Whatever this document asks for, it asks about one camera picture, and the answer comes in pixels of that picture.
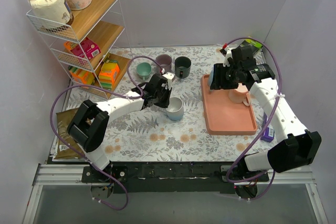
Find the green ceramic mug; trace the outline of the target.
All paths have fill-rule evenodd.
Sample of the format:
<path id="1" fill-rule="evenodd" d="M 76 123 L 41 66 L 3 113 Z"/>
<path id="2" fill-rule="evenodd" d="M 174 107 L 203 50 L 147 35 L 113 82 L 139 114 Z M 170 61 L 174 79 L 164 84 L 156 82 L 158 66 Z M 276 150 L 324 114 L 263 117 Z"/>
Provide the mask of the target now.
<path id="1" fill-rule="evenodd" d="M 142 62 L 137 65 L 136 72 L 139 75 L 139 77 L 145 81 L 152 73 L 152 67 L 147 62 Z"/>

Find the blue white gradient mug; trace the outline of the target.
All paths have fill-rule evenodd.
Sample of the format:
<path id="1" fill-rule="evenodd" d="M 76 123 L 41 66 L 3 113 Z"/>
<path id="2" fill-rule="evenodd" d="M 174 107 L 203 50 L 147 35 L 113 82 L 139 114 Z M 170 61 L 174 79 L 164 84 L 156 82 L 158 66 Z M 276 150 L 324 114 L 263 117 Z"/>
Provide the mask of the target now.
<path id="1" fill-rule="evenodd" d="M 169 106 L 166 108 L 167 116 L 172 121 L 179 121 L 184 114 L 183 101 L 178 97 L 171 97 Z"/>

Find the purple ceramic mug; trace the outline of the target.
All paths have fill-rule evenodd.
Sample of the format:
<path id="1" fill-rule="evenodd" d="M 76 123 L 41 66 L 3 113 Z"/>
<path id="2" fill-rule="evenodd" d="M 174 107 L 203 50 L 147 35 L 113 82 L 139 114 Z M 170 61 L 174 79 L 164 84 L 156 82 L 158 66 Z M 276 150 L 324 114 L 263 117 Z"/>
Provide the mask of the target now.
<path id="1" fill-rule="evenodd" d="M 164 68 L 165 72 L 172 72 L 172 57 L 167 54 L 162 54 L 156 57 L 155 61 L 160 65 L 156 67 L 156 72 L 160 73 L 160 67 Z"/>

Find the dark grey mug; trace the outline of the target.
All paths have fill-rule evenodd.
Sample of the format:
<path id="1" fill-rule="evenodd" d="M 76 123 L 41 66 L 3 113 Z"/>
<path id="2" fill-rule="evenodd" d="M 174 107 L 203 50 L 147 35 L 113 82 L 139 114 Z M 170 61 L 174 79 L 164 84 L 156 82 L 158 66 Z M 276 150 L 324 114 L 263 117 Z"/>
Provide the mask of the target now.
<path id="1" fill-rule="evenodd" d="M 187 78 L 190 74 L 191 60 L 188 57 L 180 56 L 174 61 L 174 73 L 178 78 Z"/>

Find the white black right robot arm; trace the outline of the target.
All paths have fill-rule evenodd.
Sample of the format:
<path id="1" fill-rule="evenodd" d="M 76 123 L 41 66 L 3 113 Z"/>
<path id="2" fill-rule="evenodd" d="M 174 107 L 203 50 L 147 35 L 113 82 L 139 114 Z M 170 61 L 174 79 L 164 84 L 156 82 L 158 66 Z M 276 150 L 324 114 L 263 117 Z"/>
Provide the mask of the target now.
<path id="1" fill-rule="evenodd" d="M 245 182 L 272 169 L 282 173 L 310 165 L 321 144 L 296 117 L 281 93 L 280 79 L 266 63 L 257 64 L 251 46 L 223 49 L 225 60 L 213 67 L 212 90 L 235 89 L 239 84 L 257 99 L 273 127 L 278 144 L 266 152 L 241 155 L 227 171 L 227 181 Z"/>

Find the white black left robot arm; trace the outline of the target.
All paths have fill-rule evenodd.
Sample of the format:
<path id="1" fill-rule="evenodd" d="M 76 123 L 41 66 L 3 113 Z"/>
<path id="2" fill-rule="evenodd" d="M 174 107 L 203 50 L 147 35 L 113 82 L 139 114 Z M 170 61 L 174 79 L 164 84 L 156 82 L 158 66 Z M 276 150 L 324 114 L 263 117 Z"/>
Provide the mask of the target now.
<path id="1" fill-rule="evenodd" d="M 111 178 L 112 170 L 102 142 L 108 123 L 131 112 L 141 111 L 153 105 L 167 108 L 170 103 L 172 82 L 175 75 L 167 72 L 154 74 L 122 96 L 94 103 L 85 100 L 68 125 L 68 134 L 81 147 L 89 163 L 95 167 L 93 175 L 100 182 Z"/>

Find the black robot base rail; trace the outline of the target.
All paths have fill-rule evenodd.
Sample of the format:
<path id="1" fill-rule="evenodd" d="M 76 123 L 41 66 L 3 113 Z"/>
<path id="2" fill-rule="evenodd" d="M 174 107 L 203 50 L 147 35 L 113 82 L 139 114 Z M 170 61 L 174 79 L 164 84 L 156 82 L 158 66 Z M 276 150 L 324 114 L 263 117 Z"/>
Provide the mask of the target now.
<path id="1" fill-rule="evenodd" d="M 104 172 L 129 193 L 219 192 L 235 194 L 225 181 L 231 162 L 114 162 Z"/>

